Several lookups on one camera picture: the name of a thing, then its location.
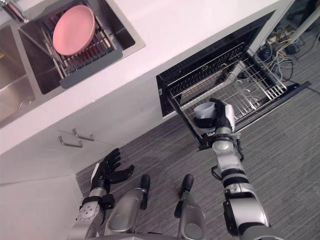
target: dishwasher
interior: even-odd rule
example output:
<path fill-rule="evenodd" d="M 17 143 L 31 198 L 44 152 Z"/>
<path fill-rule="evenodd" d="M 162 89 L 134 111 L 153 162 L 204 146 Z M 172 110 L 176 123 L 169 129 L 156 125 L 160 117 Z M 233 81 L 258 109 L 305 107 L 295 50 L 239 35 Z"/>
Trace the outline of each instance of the dishwasher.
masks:
<path fill-rule="evenodd" d="M 211 136 L 195 124 L 194 108 L 210 99 L 231 104 L 238 132 L 310 83 L 285 85 L 250 45 L 273 13 L 238 29 L 156 76 L 162 115 L 176 111 L 199 144 Z"/>

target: white cup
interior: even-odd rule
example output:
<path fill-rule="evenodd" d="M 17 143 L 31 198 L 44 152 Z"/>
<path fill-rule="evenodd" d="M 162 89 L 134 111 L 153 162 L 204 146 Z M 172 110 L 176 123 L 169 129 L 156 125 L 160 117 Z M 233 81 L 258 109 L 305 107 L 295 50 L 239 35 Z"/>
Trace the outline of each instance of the white cup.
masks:
<path fill-rule="evenodd" d="M 196 106 L 193 111 L 197 119 L 214 119 L 215 118 L 215 103 L 207 101 Z"/>

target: gray carpet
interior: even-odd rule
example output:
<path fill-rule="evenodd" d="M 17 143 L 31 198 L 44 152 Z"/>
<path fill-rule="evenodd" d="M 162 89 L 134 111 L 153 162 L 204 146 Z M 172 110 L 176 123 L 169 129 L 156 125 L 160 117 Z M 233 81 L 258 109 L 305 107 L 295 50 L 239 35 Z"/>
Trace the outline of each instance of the gray carpet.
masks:
<path fill-rule="evenodd" d="M 305 45 L 297 56 L 310 49 L 319 32 L 318 21 L 302 35 Z M 312 84 L 241 131 L 243 165 L 272 227 L 288 240 L 320 240 L 320 43 L 300 59 L 291 81 Z M 211 175 L 214 154 L 197 151 L 179 117 L 125 145 L 121 155 L 122 168 L 134 164 L 135 171 L 125 183 L 111 186 L 116 201 L 139 186 L 143 173 L 151 177 L 148 209 L 139 214 L 137 232 L 177 235 L 177 192 L 190 173 L 191 192 L 205 213 L 208 239 L 236 239 L 225 227 L 223 186 Z M 84 196 L 89 194 L 92 170 L 88 167 L 76 176 Z"/>

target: dish rack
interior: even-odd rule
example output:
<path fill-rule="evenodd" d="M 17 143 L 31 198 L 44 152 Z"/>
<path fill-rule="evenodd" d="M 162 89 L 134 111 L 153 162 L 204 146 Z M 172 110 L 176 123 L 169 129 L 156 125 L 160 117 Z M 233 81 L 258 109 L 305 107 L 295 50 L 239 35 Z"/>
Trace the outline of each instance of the dish rack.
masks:
<path fill-rule="evenodd" d="M 168 85 L 166 97 L 206 149 L 210 134 L 194 123 L 194 108 L 211 98 L 231 104 L 235 124 L 256 114 L 284 95 L 288 88 L 259 59 L 244 51 L 244 43 L 197 67 Z"/>
<path fill-rule="evenodd" d="M 55 26 L 62 15 L 63 13 L 59 13 L 56 15 L 57 17 L 50 17 L 48 19 L 49 23 L 48 21 L 43 22 L 43 27 L 41 28 L 45 46 L 53 57 L 52 61 L 58 70 L 61 79 L 64 79 L 73 72 L 78 71 L 84 66 L 91 64 L 117 49 L 107 31 L 103 28 L 99 18 L 94 16 L 95 30 L 90 44 L 83 51 L 74 55 L 64 56 L 59 54 L 54 48 L 52 39 Z"/>
<path fill-rule="evenodd" d="M 47 49 L 47 52 L 52 57 L 53 64 L 61 78 L 60 84 L 63 88 L 68 88 L 78 82 L 75 78 L 73 78 L 72 80 L 64 79 L 71 74 L 79 71 L 83 67 L 89 66 L 93 62 L 102 59 L 106 55 L 108 55 L 108 58 L 110 58 L 108 60 L 110 63 L 122 57 L 121 51 L 119 52 L 119 49 L 112 39 L 113 36 L 108 34 L 107 30 L 104 28 L 101 20 L 96 14 L 94 14 L 95 29 L 93 38 L 90 44 L 84 50 L 70 56 L 59 54 L 55 50 L 52 40 L 55 27 L 61 16 L 68 9 L 76 5 L 86 5 L 87 7 L 91 8 L 90 4 L 87 1 L 76 0 L 71 2 L 70 4 L 58 8 L 54 12 L 47 14 L 41 17 L 40 20 L 38 20 L 38 24 L 40 25 L 41 32 L 44 37 L 44 45 Z"/>

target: robot leg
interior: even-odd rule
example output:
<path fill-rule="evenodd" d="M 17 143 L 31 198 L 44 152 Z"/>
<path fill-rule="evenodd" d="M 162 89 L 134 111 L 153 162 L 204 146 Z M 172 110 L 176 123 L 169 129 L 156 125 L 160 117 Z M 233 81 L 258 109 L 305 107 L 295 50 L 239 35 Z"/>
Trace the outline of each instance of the robot leg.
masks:
<path fill-rule="evenodd" d="M 142 176 L 141 188 L 128 191 L 116 204 L 105 226 L 105 234 L 134 233 L 139 209 L 147 208 L 150 178 Z"/>
<path fill-rule="evenodd" d="M 178 238 L 186 240 L 205 240 L 205 215 L 198 204 L 195 203 L 190 190 L 194 177 L 188 174 L 184 177 L 181 198 L 174 215 L 180 218 Z"/>

